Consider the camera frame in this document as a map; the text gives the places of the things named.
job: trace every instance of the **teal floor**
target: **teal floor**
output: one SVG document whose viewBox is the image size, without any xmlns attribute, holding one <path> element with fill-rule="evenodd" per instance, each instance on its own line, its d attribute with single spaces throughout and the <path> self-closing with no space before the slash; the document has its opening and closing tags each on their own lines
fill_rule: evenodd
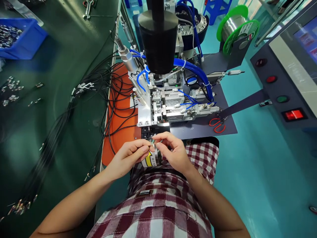
<svg viewBox="0 0 317 238">
<path fill-rule="evenodd" d="M 200 12 L 201 2 L 195 5 Z M 273 22 L 258 0 L 233 0 L 231 7 L 238 4 L 248 6 L 249 18 L 263 22 L 261 30 Z M 202 44 L 204 54 L 219 49 L 216 31 L 221 19 L 218 17 L 208 28 Z M 258 49 L 253 42 L 237 68 L 244 74 L 222 80 L 229 106 L 262 88 L 249 63 Z M 252 237 L 317 237 L 317 216 L 308 209 L 309 205 L 317 204 L 313 135 L 285 130 L 273 107 L 256 105 L 234 114 L 233 118 L 238 134 L 218 137 L 220 154 L 215 187 L 238 211 Z M 123 178 L 118 184 L 127 180 Z M 111 199 L 110 203 L 115 204 L 116 198 Z"/>
</svg>

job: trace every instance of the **control panel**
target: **control panel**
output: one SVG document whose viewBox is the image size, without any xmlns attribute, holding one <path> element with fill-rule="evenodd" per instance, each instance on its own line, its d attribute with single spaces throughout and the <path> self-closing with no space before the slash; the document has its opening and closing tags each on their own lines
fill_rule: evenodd
<svg viewBox="0 0 317 238">
<path fill-rule="evenodd" d="M 316 15 L 311 2 L 250 60 L 286 128 L 317 127 Z"/>
</svg>

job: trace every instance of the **plaid shirt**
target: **plaid shirt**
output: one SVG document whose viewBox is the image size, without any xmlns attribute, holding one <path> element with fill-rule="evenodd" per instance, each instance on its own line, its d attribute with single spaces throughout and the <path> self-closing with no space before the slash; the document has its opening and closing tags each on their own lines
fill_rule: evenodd
<svg viewBox="0 0 317 238">
<path fill-rule="evenodd" d="M 196 169 L 213 184 L 218 147 L 201 143 L 186 146 L 186 151 Z M 188 182 L 174 173 L 149 173 L 157 168 L 173 169 L 167 160 L 162 164 L 152 168 L 136 164 L 129 198 L 106 211 L 87 237 L 212 237 L 210 222 Z"/>
</svg>

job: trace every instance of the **green workbench surface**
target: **green workbench surface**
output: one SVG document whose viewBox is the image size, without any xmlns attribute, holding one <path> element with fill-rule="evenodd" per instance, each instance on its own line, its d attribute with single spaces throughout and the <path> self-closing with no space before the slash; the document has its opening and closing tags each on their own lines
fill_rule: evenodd
<svg viewBox="0 0 317 238">
<path fill-rule="evenodd" d="M 14 107 L 8 138 L 0 144 L 1 213 L 19 198 L 21 186 L 39 159 L 39 149 L 48 131 L 67 108 L 73 88 L 102 48 L 109 30 L 112 30 L 119 3 L 119 0 L 99 0 L 91 14 L 112 15 L 113 18 L 92 17 L 89 21 L 82 18 L 85 12 L 82 0 L 47 0 L 33 9 L 44 22 L 43 28 L 49 36 L 32 60 L 7 60 L 0 73 L 0 85 L 13 76 L 25 86 L 20 91 L 21 95 L 39 82 L 45 86 Z M 1 14 L 2 17 L 20 17 L 18 13 L 4 9 L 1 9 Z M 91 68 L 111 54 L 113 48 L 114 44 L 109 39 Z M 105 101 L 100 95 L 84 102 L 92 94 L 79 99 L 79 106 L 67 125 L 54 165 L 36 202 L 25 214 L 12 214 L 5 218 L 0 223 L 1 237 L 29 237 L 60 200 L 83 184 L 99 146 L 101 135 L 98 124 L 105 108 Z M 42 99 L 40 103 L 27 106 L 38 98 Z M 81 236 L 87 235 L 92 222 L 93 215 Z"/>
</svg>

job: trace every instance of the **blue plastic bin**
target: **blue plastic bin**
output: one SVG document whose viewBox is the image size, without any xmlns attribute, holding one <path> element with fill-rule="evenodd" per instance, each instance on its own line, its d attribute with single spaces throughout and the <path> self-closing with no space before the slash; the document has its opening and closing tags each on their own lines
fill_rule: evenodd
<svg viewBox="0 0 317 238">
<path fill-rule="evenodd" d="M 0 48 L 0 57 L 13 60 L 30 60 L 47 36 L 35 19 L 0 18 L 0 25 L 14 26 L 23 31 L 10 48 Z"/>
</svg>

